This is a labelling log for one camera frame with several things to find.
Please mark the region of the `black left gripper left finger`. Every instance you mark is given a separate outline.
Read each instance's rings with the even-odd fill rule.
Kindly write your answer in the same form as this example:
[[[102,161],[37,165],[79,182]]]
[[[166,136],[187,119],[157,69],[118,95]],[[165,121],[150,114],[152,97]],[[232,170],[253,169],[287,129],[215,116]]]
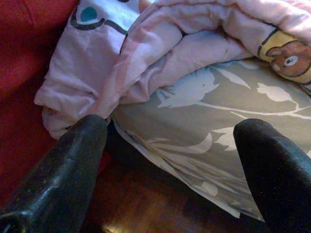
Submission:
[[[1,209],[1,232],[79,232],[106,137],[107,122],[98,115],[87,115],[71,126]]]

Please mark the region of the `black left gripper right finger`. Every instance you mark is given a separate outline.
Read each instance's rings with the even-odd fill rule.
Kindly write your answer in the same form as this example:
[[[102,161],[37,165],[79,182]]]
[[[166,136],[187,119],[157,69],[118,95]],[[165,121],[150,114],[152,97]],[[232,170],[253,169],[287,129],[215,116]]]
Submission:
[[[271,124],[246,119],[233,131],[252,197],[273,233],[311,231],[311,159]]]

